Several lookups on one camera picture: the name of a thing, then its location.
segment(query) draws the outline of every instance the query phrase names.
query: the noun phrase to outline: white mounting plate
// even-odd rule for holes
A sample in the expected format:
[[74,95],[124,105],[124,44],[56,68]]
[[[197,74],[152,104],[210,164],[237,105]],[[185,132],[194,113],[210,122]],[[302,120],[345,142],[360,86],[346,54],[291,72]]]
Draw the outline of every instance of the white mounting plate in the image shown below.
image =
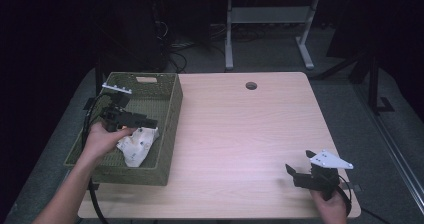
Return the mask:
[[353,169],[353,165],[351,163],[340,159],[339,157],[326,150],[322,150],[320,153],[316,154],[309,160],[311,163],[324,168]]

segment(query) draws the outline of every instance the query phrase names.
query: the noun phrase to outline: floor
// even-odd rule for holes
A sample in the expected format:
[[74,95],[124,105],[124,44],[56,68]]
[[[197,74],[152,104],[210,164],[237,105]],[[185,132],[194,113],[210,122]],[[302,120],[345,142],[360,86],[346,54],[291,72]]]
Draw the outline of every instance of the floor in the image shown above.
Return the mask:
[[[298,71],[312,77],[341,62],[343,59],[326,57],[334,30],[313,28],[307,41],[315,68],[307,70],[295,45],[294,37],[302,26],[248,26],[235,38],[233,44],[234,70],[232,72]],[[217,36],[213,47],[192,46],[171,54],[176,68],[169,64],[165,72],[185,73],[225,72],[224,41]],[[183,37],[175,47],[183,47],[190,40]],[[351,67],[311,86],[332,134],[339,154],[355,164],[348,171],[361,207],[384,218],[389,223],[424,223],[424,210],[420,209],[420,189],[424,182],[424,124],[415,115],[400,94],[394,80],[380,70],[379,97],[386,97],[394,112],[379,116],[366,105],[367,80],[353,85],[347,76]],[[37,166],[16,200],[5,223],[30,223],[50,200],[66,175],[63,166],[70,147],[79,133],[84,118],[83,106],[94,95],[94,72],[87,73],[76,90],[55,132],[51,136]],[[416,184],[405,181],[408,176],[399,166],[399,157],[390,150],[399,149]],[[413,195],[418,187],[421,196]],[[153,220],[109,220],[110,223],[153,223]],[[98,220],[79,220],[80,223],[100,223]],[[320,220],[290,220],[292,224],[321,223]],[[361,214],[349,223],[378,223],[368,213]],[[214,224],[215,220],[159,220],[159,224]],[[287,220],[234,220],[233,224],[287,223]]]

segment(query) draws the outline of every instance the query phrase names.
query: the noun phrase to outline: wooden table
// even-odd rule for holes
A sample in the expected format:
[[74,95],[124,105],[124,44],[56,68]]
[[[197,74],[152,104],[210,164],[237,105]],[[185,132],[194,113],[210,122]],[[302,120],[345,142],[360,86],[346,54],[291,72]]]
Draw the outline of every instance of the wooden table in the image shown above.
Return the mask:
[[[183,74],[180,80],[184,98],[168,185],[100,184],[106,218],[318,216],[309,191],[295,187],[285,170],[287,163],[307,173],[307,149],[337,154],[303,73]],[[248,82],[257,89],[247,89]],[[350,217],[359,214],[353,195]],[[88,192],[79,216],[97,217]]]

